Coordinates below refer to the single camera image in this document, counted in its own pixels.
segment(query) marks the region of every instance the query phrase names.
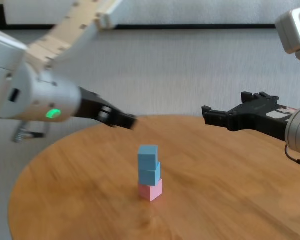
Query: blue block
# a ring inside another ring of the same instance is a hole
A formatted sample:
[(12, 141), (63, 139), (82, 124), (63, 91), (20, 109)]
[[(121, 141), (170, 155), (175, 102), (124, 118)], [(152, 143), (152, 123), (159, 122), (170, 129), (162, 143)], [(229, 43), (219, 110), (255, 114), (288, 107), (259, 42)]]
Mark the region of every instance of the blue block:
[(141, 145), (138, 151), (139, 170), (156, 170), (158, 165), (158, 146)]
[(161, 178), (161, 163), (158, 162), (156, 169), (139, 170), (139, 183), (142, 185), (156, 186)]

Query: black baseboard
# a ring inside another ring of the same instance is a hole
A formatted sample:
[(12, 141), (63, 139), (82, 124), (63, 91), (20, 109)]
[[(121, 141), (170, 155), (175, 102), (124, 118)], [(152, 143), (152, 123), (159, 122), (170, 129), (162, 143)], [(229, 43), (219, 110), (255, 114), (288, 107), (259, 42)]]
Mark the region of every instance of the black baseboard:
[[(53, 25), (8, 25), (4, 6), (0, 5), (0, 30), (50, 30)], [(116, 30), (205, 30), (205, 29), (275, 29), (274, 24), (186, 24), (119, 25)]]

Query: metal bracket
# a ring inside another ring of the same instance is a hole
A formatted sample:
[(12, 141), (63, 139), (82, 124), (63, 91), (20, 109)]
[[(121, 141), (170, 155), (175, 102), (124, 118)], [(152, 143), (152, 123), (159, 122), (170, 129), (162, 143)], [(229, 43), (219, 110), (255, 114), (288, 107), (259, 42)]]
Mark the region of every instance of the metal bracket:
[(29, 121), (21, 121), (17, 127), (15, 134), (12, 137), (12, 141), (16, 144), (21, 143), (24, 139), (43, 139), (46, 137), (50, 130), (50, 123), (44, 122), (43, 132), (28, 131)]

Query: cable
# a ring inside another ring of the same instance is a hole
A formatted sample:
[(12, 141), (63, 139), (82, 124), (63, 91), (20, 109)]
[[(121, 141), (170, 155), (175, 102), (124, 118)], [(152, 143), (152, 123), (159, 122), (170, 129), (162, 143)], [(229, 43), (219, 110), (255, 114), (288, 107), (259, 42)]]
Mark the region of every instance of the cable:
[(284, 152), (285, 152), (285, 155), (288, 157), (288, 159), (294, 161), (295, 163), (299, 164), (300, 165), (300, 159), (294, 159), (293, 157), (291, 157), (289, 154), (288, 154), (288, 146), (285, 145), (285, 148), (284, 148)]

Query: cube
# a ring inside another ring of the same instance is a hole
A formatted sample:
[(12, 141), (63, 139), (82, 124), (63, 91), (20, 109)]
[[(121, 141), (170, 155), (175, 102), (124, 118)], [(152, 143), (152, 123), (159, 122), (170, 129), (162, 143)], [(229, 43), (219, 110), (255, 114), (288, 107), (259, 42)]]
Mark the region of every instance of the cube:
[(155, 171), (158, 165), (158, 146), (141, 145), (138, 151), (139, 170)]
[(139, 170), (139, 183), (142, 185), (156, 186), (161, 178), (161, 163), (158, 162), (156, 169)]
[(139, 196), (141, 196), (142, 198), (150, 202), (152, 202), (162, 194), (163, 192), (162, 189), (163, 189), (162, 179), (159, 180), (156, 186), (148, 186), (140, 183), (138, 185)]

